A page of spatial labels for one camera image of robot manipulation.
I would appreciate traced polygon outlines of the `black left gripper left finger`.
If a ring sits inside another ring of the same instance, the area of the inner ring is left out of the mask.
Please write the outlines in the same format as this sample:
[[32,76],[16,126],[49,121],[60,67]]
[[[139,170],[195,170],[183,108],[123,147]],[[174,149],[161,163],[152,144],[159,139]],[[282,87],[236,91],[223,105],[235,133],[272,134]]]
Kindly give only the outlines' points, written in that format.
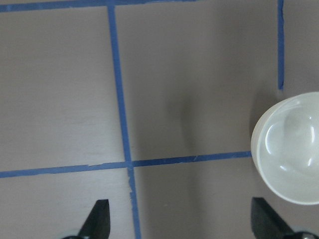
[[108,239],[110,231],[109,200],[97,200],[80,231],[63,239]]

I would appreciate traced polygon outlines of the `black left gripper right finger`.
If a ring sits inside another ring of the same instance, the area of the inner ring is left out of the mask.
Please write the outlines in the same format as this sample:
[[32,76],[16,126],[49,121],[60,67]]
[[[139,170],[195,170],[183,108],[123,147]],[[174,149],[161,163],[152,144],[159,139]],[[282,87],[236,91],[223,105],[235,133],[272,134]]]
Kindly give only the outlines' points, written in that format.
[[294,231],[262,197],[251,200],[251,230],[256,239],[318,239],[307,231]]

